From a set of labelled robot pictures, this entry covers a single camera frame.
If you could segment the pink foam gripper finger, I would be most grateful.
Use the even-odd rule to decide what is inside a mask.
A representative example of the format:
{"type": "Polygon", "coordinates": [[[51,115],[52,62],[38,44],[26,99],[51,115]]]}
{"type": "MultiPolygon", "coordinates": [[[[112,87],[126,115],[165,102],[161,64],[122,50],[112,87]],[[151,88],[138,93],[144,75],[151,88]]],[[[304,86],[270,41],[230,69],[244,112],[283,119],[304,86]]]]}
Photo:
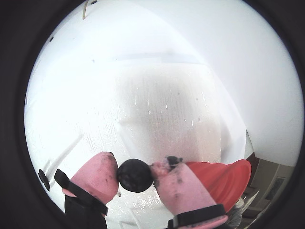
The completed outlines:
{"type": "Polygon", "coordinates": [[[160,200],[174,215],[174,229],[214,229],[227,222],[223,205],[215,202],[181,157],[167,156],[150,170],[160,200]]]}
{"type": "Polygon", "coordinates": [[[64,212],[78,229],[106,229],[106,206],[118,192],[117,161],[111,152],[100,152],[69,179],[60,169],[55,181],[65,195],[64,212]]]}

